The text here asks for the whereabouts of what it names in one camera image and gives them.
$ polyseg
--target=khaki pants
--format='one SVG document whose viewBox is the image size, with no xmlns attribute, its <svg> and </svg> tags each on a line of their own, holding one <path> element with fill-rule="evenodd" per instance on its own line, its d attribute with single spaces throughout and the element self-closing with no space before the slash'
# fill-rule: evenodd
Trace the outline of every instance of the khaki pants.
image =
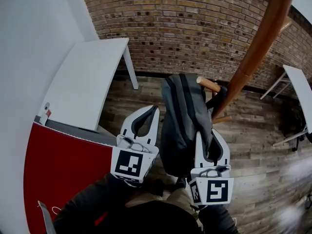
<svg viewBox="0 0 312 234">
<path fill-rule="evenodd" d="M 167 198 L 167 200 L 163 200 L 161 196 L 153 195 L 151 193 L 144 193 L 126 203 L 126 207 L 130 208 L 154 200 L 163 201 L 169 204 L 176 205 L 182 208 L 183 210 L 187 211 L 196 220 L 198 219 L 198 213 L 195 212 L 194 209 L 191 207 L 192 201 L 184 188 L 175 190 L 173 193 L 171 193 L 171 195 Z"/>
</svg>

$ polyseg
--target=table leg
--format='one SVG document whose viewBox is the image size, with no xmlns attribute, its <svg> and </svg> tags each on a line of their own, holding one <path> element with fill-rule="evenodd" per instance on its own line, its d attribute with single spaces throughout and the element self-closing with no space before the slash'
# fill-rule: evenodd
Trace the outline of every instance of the table leg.
<svg viewBox="0 0 312 234">
<path fill-rule="evenodd" d="M 292 139 L 294 139 L 294 138 L 297 138 L 297 137 L 299 137 L 299 136 L 302 136 L 302 135 L 306 134 L 307 132 L 308 132 L 308 130 L 306 129 L 306 130 L 304 130 L 304 131 L 302 131 L 302 132 L 300 132 L 300 133 L 298 133 L 298 134 L 295 134 L 295 135 L 293 135 L 293 136 L 290 136 L 290 137 L 284 139 L 283 141 L 274 143 L 272 146 L 277 146 L 277 145 L 283 144 L 283 143 L 285 143 L 285 142 L 287 142 L 287 141 L 290 141 L 290 140 L 292 140 Z"/>
<path fill-rule="evenodd" d="M 129 48 L 128 46 L 126 47 L 125 51 L 123 52 L 123 58 L 125 59 L 126 65 L 127 65 L 127 69 L 130 75 L 130 79 L 133 85 L 134 89 L 138 89 L 138 83 L 137 83 L 137 77 L 135 74 L 135 70 L 133 68 L 133 64 L 131 61 L 131 56 L 130 56 L 130 52 L 129 52 Z"/>
<path fill-rule="evenodd" d="M 281 79 L 286 75 L 286 72 L 284 72 L 278 79 L 277 81 L 271 86 L 271 88 L 268 89 L 268 91 L 265 92 L 263 96 L 260 97 L 260 99 L 263 99 L 264 96 L 266 96 L 280 81 Z"/>
<path fill-rule="evenodd" d="M 278 91 L 274 96 L 273 96 L 273 99 L 278 96 L 280 93 L 282 93 L 284 91 L 285 88 L 288 87 L 288 85 L 290 84 L 291 82 L 289 81 L 280 91 Z"/>
</svg>

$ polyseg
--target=shoe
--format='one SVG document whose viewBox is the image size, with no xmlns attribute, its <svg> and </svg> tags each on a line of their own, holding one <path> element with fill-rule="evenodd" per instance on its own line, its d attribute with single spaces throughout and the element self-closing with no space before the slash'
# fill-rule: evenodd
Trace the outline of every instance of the shoe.
<svg viewBox="0 0 312 234">
<path fill-rule="evenodd" d="M 163 193 L 164 193 L 164 182 L 162 182 L 162 180 L 160 179 L 155 180 L 152 184 L 151 194 L 162 197 Z"/>
<path fill-rule="evenodd" d="M 186 179 L 184 177 L 179 177 L 175 183 L 175 190 L 186 187 Z"/>
</svg>

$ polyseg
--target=red panel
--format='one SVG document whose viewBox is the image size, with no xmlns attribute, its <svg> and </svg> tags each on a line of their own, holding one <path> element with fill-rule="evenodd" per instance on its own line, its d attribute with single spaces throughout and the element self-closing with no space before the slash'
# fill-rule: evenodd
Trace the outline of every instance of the red panel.
<svg viewBox="0 0 312 234">
<path fill-rule="evenodd" d="M 24 204 L 31 234 L 45 233 L 43 202 L 62 208 L 76 193 L 109 173 L 112 148 L 33 124 L 25 159 Z"/>
</svg>

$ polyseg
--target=brick wall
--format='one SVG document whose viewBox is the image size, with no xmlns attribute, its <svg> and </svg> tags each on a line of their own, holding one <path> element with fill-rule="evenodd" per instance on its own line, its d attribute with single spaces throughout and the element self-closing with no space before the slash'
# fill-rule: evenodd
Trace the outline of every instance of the brick wall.
<svg viewBox="0 0 312 234">
<path fill-rule="evenodd" d="M 229 81 L 268 0 L 85 0 L 101 39 L 129 37 L 135 70 L 195 72 Z M 291 8 L 292 25 L 272 45 L 249 85 L 267 89 L 282 64 L 312 75 L 311 25 Z"/>
</svg>

